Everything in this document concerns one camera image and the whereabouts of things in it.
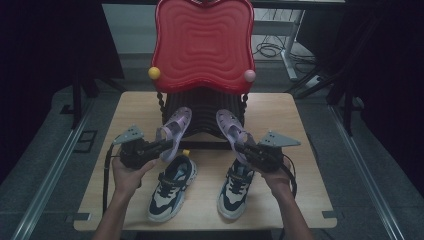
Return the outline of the black curtain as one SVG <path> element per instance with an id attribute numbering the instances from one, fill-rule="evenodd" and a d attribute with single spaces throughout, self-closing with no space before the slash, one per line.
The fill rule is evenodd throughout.
<path id="1" fill-rule="evenodd" d="M 53 95 L 74 81 L 124 76 L 103 0 L 0 0 L 0 184 L 34 138 Z"/>
<path id="2" fill-rule="evenodd" d="M 337 82 L 362 100 L 361 117 L 424 197 L 424 0 L 386 0 L 352 70 Z"/>

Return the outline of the white metal desk frame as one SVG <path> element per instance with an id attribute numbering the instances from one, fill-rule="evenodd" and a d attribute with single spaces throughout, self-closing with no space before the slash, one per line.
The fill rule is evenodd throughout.
<path id="1" fill-rule="evenodd" d="M 252 47 L 255 57 L 261 60 L 281 59 L 289 79 L 297 81 L 291 55 L 304 11 L 255 8 L 254 13 Z"/>

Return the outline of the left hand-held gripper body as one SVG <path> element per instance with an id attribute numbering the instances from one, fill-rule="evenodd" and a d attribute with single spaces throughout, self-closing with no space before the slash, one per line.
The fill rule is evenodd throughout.
<path id="1" fill-rule="evenodd" d="M 156 159 L 153 145 L 144 139 L 144 133 L 132 125 L 113 140 L 114 145 L 120 145 L 120 161 L 125 167 L 140 169 L 148 161 Z"/>

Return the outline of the navy and white sneaker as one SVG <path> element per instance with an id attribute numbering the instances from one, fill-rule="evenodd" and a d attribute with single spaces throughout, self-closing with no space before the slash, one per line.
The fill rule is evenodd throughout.
<path id="1" fill-rule="evenodd" d="M 217 200 L 218 212 L 226 219 L 236 220 L 245 211 L 247 194 L 255 171 L 235 160 L 227 171 L 226 180 Z"/>
<path id="2" fill-rule="evenodd" d="M 177 156 L 158 176 L 159 183 L 148 207 L 148 219 L 161 223 L 176 216 L 196 175 L 196 164 L 187 155 Z"/>

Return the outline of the purple jelly sandal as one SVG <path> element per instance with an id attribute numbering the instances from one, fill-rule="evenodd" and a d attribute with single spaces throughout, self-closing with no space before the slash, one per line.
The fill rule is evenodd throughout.
<path id="1" fill-rule="evenodd" d="M 177 153 L 180 141 L 192 119 L 192 110 L 188 107 L 178 108 L 168 121 L 156 130 L 157 140 L 171 140 L 172 147 L 160 154 L 164 162 L 171 162 Z"/>
<path id="2" fill-rule="evenodd" d="M 248 145 L 255 145 L 253 136 L 243 128 L 238 118 L 227 109 L 217 111 L 216 121 L 222 134 L 229 141 L 237 160 L 240 163 L 247 165 L 248 161 L 246 156 L 236 150 L 235 144 L 238 143 L 244 145 L 247 143 Z"/>

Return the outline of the metal floor rail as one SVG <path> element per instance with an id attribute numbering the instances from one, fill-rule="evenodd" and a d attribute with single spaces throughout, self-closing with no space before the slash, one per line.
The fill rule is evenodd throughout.
<path id="1" fill-rule="evenodd" d="M 35 193 L 29 207 L 21 218 L 20 223 L 15 229 L 11 240 L 29 240 L 52 193 L 55 189 L 65 166 L 77 144 L 79 137 L 84 130 L 88 118 L 91 115 L 95 100 L 89 99 L 83 108 L 82 117 L 80 122 L 74 129 L 71 130 L 63 147 L 54 159 L 51 167 L 45 175 L 40 187 Z"/>
<path id="2" fill-rule="evenodd" d="M 380 217 L 380 220 L 389 236 L 390 240 L 405 240 L 398 221 L 389 206 L 387 200 L 383 196 L 375 179 L 373 178 L 364 158 L 361 154 L 355 140 L 349 135 L 343 125 L 341 114 L 335 106 L 328 106 L 328 110 L 337 126 L 338 132 L 350 154 L 358 174 L 366 188 L 366 191 Z"/>

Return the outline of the person's right hand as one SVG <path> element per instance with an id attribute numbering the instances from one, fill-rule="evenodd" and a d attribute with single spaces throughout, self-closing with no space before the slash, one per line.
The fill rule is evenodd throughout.
<path id="1" fill-rule="evenodd" d="M 292 194 L 290 177 L 283 169 L 279 168 L 274 172 L 262 173 L 261 176 L 265 179 L 274 197 L 289 196 Z"/>

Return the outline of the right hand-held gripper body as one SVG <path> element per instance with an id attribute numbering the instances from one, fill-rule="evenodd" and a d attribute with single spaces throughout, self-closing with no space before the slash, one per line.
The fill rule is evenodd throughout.
<path id="1" fill-rule="evenodd" d="M 269 130 L 253 147 L 251 164 L 265 173 L 274 172 L 281 166 L 283 148 L 300 144 L 297 139 Z"/>

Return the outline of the black tripod stand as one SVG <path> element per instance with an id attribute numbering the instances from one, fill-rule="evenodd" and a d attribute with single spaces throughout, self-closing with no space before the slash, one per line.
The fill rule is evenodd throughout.
<path id="1" fill-rule="evenodd" d="M 82 121 L 82 93 L 85 93 L 88 98 L 96 98 L 100 93 L 95 80 L 100 80 L 120 93 L 126 91 L 124 86 L 99 68 L 78 66 L 72 77 L 72 104 L 65 105 L 61 110 L 61 114 L 73 115 L 72 129 L 75 129 Z"/>
<path id="2" fill-rule="evenodd" d="M 319 81 L 313 87 L 310 87 L 303 92 L 298 93 L 298 90 L 309 82 L 313 76 L 317 75 L 324 67 L 324 64 L 314 67 L 306 76 L 301 78 L 298 82 L 292 85 L 286 90 L 286 93 L 292 93 L 296 99 L 303 99 L 318 90 L 323 89 L 329 85 L 332 85 L 330 92 L 326 97 L 326 101 L 329 105 L 336 105 L 339 103 L 341 98 L 344 98 L 342 126 L 347 131 L 348 135 L 352 135 L 351 130 L 351 118 L 352 112 L 356 109 L 353 104 L 354 99 L 354 78 L 353 69 L 357 63 L 358 58 L 361 54 L 360 50 L 353 50 L 346 61 L 342 64 L 342 67 L 335 74 L 330 75 L 324 80 Z"/>

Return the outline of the white power strip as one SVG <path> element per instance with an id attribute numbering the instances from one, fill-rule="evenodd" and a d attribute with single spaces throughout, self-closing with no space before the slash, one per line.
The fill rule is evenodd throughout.
<path id="1" fill-rule="evenodd" d="M 319 75 L 315 75 L 314 77 L 312 77 L 307 83 L 306 83 L 306 87 L 307 88 L 311 88 L 315 85 L 317 85 L 318 83 L 320 83 L 322 81 L 322 78 Z"/>

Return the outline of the red and black shoe rack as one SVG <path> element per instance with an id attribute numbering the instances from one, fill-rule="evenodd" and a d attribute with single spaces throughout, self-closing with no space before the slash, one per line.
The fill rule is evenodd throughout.
<path id="1" fill-rule="evenodd" d="M 244 120 L 248 93 L 256 80 L 249 0 L 159 0 L 156 45 L 149 76 L 162 120 L 180 107 L 192 110 L 187 137 L 223 136 L 216 112 L 230 110 Z"/>

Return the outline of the person's left hand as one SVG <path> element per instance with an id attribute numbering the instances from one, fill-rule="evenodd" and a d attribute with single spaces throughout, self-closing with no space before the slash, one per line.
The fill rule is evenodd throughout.
<path id="1" fill-rule="evenodd" d="M 148 161 L 140 169 L 127 168 L 120 160 L 114 159 L 113 175 L 115 191 L 126 197 L 132 197 L 137 188 L 142 184 L 143 176 L 155 167 L 157 160 Z"/>

